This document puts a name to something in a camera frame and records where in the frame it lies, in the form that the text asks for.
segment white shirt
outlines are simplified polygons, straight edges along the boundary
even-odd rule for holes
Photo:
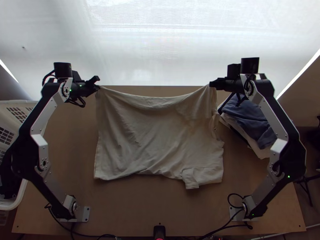
[[[186,188],[221,182],[216,89],[145,97],[101,88],[96,93],[98,144],[94,178],[137,174],[182,179]]]

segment wooden table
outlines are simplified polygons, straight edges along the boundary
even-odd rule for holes
[[[176,96],[198,87],[113,86],[121,92],[145,96]],[[228,93],[219,91],[218,102]],[[90,206],[90,219],[76,231],[100,235],[152,236],[162,224],[168,236],[201,236],[221,227],[230,218],[227,195],[248,195],[266,176],[267,160],[259,160],[236,134],[218,127],[224,145],[224,175],[221,183],[186,190],[181,180],[163,176],[133,175],[102,181],[93,179],[97,143],[95,98],[79,108],[63,104],[48,122],[45,138],[53,172],[66,193]],[[29,182],[18,207],[13,232],[68,234],[50,216],[45,198]],[[268,205],[265,215],[253,222],[253,230],[229,228],[221,235],[265,234],[305,231],[293,184],[287,185]]]

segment folded clothes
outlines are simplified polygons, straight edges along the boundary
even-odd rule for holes
[[[237,123],[237,121],[229,116],[227,113],[222,113],[220,116],[220,122],[227,126],[228,128],[233,129],[234,131],[238,132],[240,136],[242,136],[248,143],[248,148],[251,148],[256,156],[260,159],[269,158],[270,157],[270,148],[271,146],[268,146],[264,149],[260,149],[258,147],[257,142],[252,139]]]
[[[272,145],[277,137],[259,106],[249,100],[244,100],[239,106],[236,106],[237,102],[237,96],[232,96],[222,108],[222,112],[232,116],[241,128],[257,142],[260,149]]]

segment white wall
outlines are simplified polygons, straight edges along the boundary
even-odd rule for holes
[[[260,57],[277,96],[320,48],[319,1],[3,1],[0,58],[34,99],[53,62],[103,85],[205,85]]]

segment laundry basket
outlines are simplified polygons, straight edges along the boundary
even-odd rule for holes
[[[0,101],[0,164],[6,150],[17,138],[20,126],[36,103],[37,101],[26,100]],[[22,179],[18,193],[10,199],[5,199],[4,195],[0,194],[0,210],[8,211],[20,204],[27,182]]]

